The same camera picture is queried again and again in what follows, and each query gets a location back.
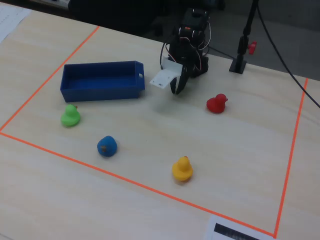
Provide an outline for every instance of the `blue container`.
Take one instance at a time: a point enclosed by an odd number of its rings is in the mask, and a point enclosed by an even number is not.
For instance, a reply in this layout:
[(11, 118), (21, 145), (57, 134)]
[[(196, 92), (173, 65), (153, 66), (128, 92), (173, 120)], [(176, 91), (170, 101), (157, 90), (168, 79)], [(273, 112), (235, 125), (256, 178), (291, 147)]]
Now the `blue container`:
[(144, 89), (144, 65), (137, 61), (66, 64), (60, 86), (67, 103), (136, 99)]

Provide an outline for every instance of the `orange tape line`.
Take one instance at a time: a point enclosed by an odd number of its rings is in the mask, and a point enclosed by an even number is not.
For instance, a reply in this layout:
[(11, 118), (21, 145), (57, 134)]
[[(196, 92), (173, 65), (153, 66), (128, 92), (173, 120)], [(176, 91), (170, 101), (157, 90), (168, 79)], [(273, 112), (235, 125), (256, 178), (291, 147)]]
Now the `orange tape line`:
[[(304, 89), (307, 89), (308, 80), (309, 80), (308, 78), (305, 79), (304, 86), (303, 86)], [(282, 210), (284, 208), (286, 191), (287, 191), (288, 180), (289, 180), (289, 174), (290, 174), (290, 169), (291, 169), (291, 163), (292, 163), (292, 158), (294, 156), (296, 138), (297, 138), (297, 133), (298, 133), (298, 126), (299, 126), (299, 122), (300, 122), (300, 116), (301, 116), (302, 107), (304, 105), (304, 99), (305, 99), (305, 92), (303, 91), (302, 92), (302, 96), (301, 96), (299, 110), (298, 110), (298, 115), (296, 116), (295, 127), (294, 127), (293, 138), (292, 138), (292, 144), (291, 144), (290, 155), (289, 155), (289, 161), (288, 161), (288, 165), (287, 165), (287, 168), (286, 168), (286, 173), (285, 173), (285, 179), (284, 179), (284, 184), (283, 184), (283, 190), (282, 190), (282, 195), (281, 195), (281, 201), (280, 201), (278, 216), (277, 216), (276, 222), (275, 222), (274, 235), (273, 235), (273, 237), (275, 239), (277, 238), (277, 235), (278, 235), (278, 230), (279, 230)]]
[(141, 188), (147, 189), (147, 190), (152, 191), (152, 192), (154, 192), (154, 193), (156, 193), (156, 194), (160, 194), (160, 195), (165, 196), (165, 197), (167, 197), (167, 198), (176, 200), (176, 201), (178, 201), (178, 202), (180, 202), (180, 203), (189, 205), (189, 206), (194, 207), (194, 208), (196, 208), (196, 209), (200, 209), (200, 210), (205, 211), (205, 212), (207, 212), (207, 213), (210, 213), (210, 214), (213, 214), (213, 215), (217, 215), (217, 216), (222, 217), (222, 218), (224, 218), (224, 219), (228, 219), (228, 220), (230, 220), (230, 221), (232, 221), (232, 222), (235, 222), (235, 223), (237, 223), (237, 224), (240, 224), (240, 225), (243, 225), (243, 226), (245, 226), (245, 227), (251, 228), (251, 229), (253, 229), (253, 230), (256, 230), (256, 231), (258, 231), (258, 232), (261, 232), (261, 233), (263, 233), (263, 234), (266, 234), (266, 235), (268, 235), (268, 236), (271, 236), (271, 237), (274, 236), (274, 234), (271, 233), (271, 232), (265, 231), (265, 230), (263, 230), (263, 229), (261, 229), (261, 228), (252, 226), (252, 225), (247, 224), (247, 223), (245, 223), (245, 222), (243, 222), (243, 221), (239, 221), (239, 220), (234, 219), (234, 218), (232, 218), (232, 217), (223, 215), (223, 214), (221, 214), (221, 213), (212, 211), (212, 210), (207, 209), (207, 208), (205, 208), (205, 207), (202, 207), (202, 206), (196, 205), (196, 204), (194, 204), (194, 203), (188, 202), (188, 201), (183, 200), (183, 199), (181, 199), (181, 198), (172, 196), (172, 195), (167, 194), (167, 193), (165, 193), (165, 192), (162, 192), (162, 191), (159, 191), (159, 190), (157, 190), (157, 189), (154, 189), (154, 188), (152, 188), (152, 187), (150, 187), (150, 186), (147, 186), (147, 185), (144, 185), (144, 184), (142, 184), (142, 183), (139, 183), (139, 182), (133, 181), (133, 180), (131, 180), (131, 179), (128, 179), (128, 178), (126, 178), (126, 177), (124, 177), (124, 176), (120, 176), (120, 175), (115, 174), (115, 173), (113, 173), (113, 172), (110, 172), (110, 171), (104, 170), (104, 169), (102, 169), (102, 168), (93, 166), (93, 165), (88, 164), (88, 163), (85, 163), (85, 162), (83, 162), (83, 161), (76, 160), (76, 159), (71, 158), (71, 157), (69, 157), (69, 156), (62, 155), (62, 154), (60, 154), (60, 153), (51, 151), (51, 150), (46, 149), (46, 148), (44, 148), (44, 147), (42, 147), (42, 146), (35, 145), (35, 144), (31, 143), (31, 142), (28, 142), (28, 141), (19, 139), (19, 138), (17, 138), (17, 137), (14, 137), (14, 136), (5, 134), (5, 133), (3, 133), (3, 132), (0, 132), (0, 135), (2, 135), (2, 136), (4, 136), (4, 137), (7, 137), (7, 138), (10, 138), (10, 139), (13, 139), (13, 140), (16, 140), (16, 141), (18, 141), (18, 142), (27, 144), (27, 145), (29, 145), (29, 146), (32, 146), (32, 147), (34, 147), (34, 148), (40, 149), (40, 150), (42, 150), (42, 151), (45, 151), (45, 152), (47, 152), (47, 153), (56, 155), (56, 156), (58, 156), (58, 157), (64, 158), (64, 159), (66, 159), (66, 160), (72, 161), (72, 162), (74, 162), (74, 163), (83, 165), (83, 166), (85, 166), (85, 167), (88, 167), (88, 168), (97, 170), (97, 171), (99, 171), (99, 172), (101, 172), (101, 173), (108, 174), (108, 175), (110, 175), (110, 176), (112, 176), (112, 177), (115, 177), (115, 178), (117, 178), (117, 179), (124, 180), (124, 181), (126, 181), (126, 182), (128, 182), (128, 183), (134, 184), (134, 185), (136, 185), (136, 186), (139, 186), (139, 187), (141, 187)]
[(15, 118), (15, 116), (17, 116), (17, 114), (30, 102), (30, 100), (44, 87), (44, 85), (46, 85), (49, 80), (66, 64), (67, 61), (69, 61), (69, 59), (96, 33), (96, 31), (98, 31), (100, 27), (97, 26), (93, 32), (90, 33), (90, 35), (71, 53), (70, 56), (68, 56), (66, 58), (66, 60), (64, 60), (64, 62), (48, 77), (47, 80), (45, 80), (44, 83), (41, 84), (41, 86), (27, 99), (27, 101), (25, 101), (24, 104), (22, 104), (21, 107), (19, 107), (19, 109), (8, 119), (8, 121), (6, 121), (4, 123), (4, 125), (0, 128), (0, 132), (12, 121), (12, 119)]

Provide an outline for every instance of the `red rubber duck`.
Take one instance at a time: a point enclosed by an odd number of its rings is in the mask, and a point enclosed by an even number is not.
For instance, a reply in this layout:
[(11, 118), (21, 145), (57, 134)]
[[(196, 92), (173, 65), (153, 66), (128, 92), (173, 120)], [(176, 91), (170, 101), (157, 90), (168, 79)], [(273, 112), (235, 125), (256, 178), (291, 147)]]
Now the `red rubber duck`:
[(206, 107), (214, 114), (221, 114), (226, 108), (226, 101), (228, 101), (226, 95), (220, 93), (206, 101)]

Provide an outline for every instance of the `rubber duck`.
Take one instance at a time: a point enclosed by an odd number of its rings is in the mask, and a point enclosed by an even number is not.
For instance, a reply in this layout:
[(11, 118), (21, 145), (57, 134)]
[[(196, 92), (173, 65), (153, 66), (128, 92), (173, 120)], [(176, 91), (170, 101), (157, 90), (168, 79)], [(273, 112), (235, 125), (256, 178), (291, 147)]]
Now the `rubber duck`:
[(226, 95), (219, 93), (216, 97), (210, 98), (206, 102), (206, 107), (214, 114), (221, 114), (226, 108), (226, 101), (228, 101)]
[(172, 173), (176, 180), (186, 181), (191, 178), (194, 170), (190, 164), (189, 158), (187, 156), (181, 157), (172, 166)]
[(77, 110), (78, 107), (69, 104), (65, 107), (64, 114), (61, 116), (61, 123), (66, 127), (76, 125), (80, 121), (80, 113)]
[(117, 151), (116, 140), (112, 136), (102, 138), (97, 146), (98, 152), (104, 157), (112, 157)]

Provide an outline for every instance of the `green rubber duck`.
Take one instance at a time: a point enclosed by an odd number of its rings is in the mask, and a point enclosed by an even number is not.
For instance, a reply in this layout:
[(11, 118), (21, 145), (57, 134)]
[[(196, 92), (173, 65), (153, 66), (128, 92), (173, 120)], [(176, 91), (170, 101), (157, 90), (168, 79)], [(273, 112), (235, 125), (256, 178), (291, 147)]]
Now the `green rubber duck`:
[(80, 121), (80, 114), (76, 106), (69, 104), (65, 107), (65, 112), (61, 116), (61, 123), (66, 127), (72, 127)]

